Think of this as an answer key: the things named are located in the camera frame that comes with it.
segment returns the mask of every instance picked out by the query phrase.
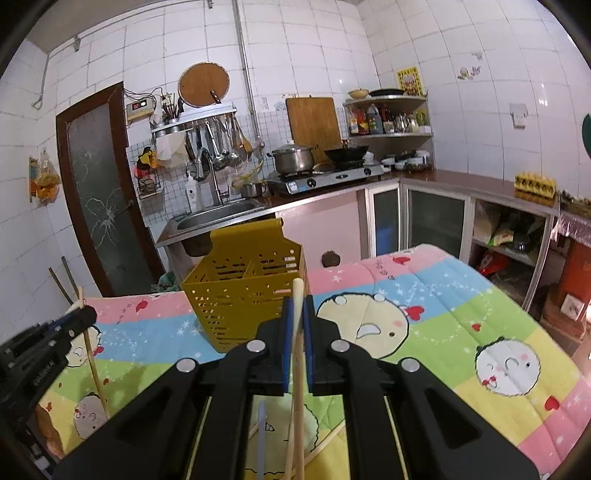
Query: metal bolt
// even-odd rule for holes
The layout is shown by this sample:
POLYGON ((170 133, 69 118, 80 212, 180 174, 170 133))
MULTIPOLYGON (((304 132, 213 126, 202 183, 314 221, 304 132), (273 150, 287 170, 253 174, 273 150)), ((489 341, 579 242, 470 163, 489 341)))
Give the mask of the metal bolt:
POLYGON ((182 358, 177 362, 177 370, 184 374, 188 374, 194 370, 197 366, 197 362, 191 358, 182 358))
POLYGON ((404 368, 407 372, 411 373, 416 372, 419 368, 421 368, 421 364, 418 362, 418 360, 415 360, 414 358, 405 358, 400 363, 400 366, 404 368))
POLYGON ((335 352, 339 352, 339 353, 343 353, 346 352, 347 350, 349 350, 349 347, 351 345, 349 344, 349 342, 347 340, 333 340, 333 342, 330 344, 330 347, 335 351, 335 352))
POLYGON ((267 344, 259 339, 251 340, 246 344, 246 349, 253 353, 262 352, 265 347, 267 347, 267 344))

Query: ceiling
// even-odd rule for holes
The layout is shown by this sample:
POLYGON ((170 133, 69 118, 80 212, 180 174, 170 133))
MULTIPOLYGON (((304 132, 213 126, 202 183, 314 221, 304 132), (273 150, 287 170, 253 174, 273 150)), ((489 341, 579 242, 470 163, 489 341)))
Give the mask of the ceiling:
MULTIPOLYGON (((74 35, 104 20, 158 1, 160 0, 57 0, 36 23, 27 38, 49 53, 74 35)), ((361 0, 345 1, 356 5, 361 0)))

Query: yellow bowl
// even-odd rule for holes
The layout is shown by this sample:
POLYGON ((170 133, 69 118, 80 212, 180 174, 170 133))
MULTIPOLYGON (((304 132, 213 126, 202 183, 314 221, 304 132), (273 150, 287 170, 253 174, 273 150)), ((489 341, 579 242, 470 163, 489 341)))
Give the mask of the yellow bowl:
POLYGON ((368 93, 369 93, 369 90, 366 90, 364 88, 358 88, 357 90, 351 90, 349 92, 349 96, 353 100, 361 100, 362 98, 367 97, 368 93))

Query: small metal saucepan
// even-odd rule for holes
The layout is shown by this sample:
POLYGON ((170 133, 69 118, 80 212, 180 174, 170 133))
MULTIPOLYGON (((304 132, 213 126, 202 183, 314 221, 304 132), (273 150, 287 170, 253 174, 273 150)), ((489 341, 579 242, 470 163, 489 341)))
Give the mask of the small metal saucepan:
POLYGON ((245 183, 240 187, 240 195, 242 198, 253 199, 255 197, 261 197, 263 193, 267 191, 267 184, 263 185, 261 181, 255 181, 252 183, 245 183))
POLYGON ((275 169, 279 175, 289 175, 292 173, 311 172, 314 168, 314 157, 312 156, 312 147, 296 145, 289 142, 273 150, 275 159, 275 169))

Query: brown door frame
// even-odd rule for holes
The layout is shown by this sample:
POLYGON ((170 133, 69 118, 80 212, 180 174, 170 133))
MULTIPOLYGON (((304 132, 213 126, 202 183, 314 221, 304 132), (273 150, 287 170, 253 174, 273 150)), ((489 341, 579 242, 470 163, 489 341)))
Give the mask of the brown door frame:
POLYGON ((139 210, 137 198, 135 196, 134 184, 131 179, 131 172, 125 149, 127 148, 127 132, 125 128, 125 108, 123 102, 123 83, 117 83, 107 87, 100 92, 95 93, 78 103, 75 103, 69 109, 56 116, 57 131, 57 155, 60 163, 61 180, 64 186, 64 195, 66 205, 70 216, 76 238, 80 244, 82 255, 90 269, 90 273, 96 281, 100 292, 104 297, 115 297, 115 291, 111 286, 109 277, 103 269, 102 263, 95 250, 95 245, 90 236, 90 232, 84 219, 80 198, 78 197, 74 172, 72 171, 72 162, 70 158, 70 148, 68 144, 68 125, 76 118, 84 115, 95 108, 109 105, 109 116, 111 120, 111 137, 113 140, 113 151, 115 153, 115 163, 119 174, 119 183, 123 192, 124 199, 129 205, 128 211, 131 222, 134 226, 138 241, 144 254, 144 259, 152 274, 154 283, 164 273, 162 262, 158 256, 150 231, 144 224, 141 212, 139 210))

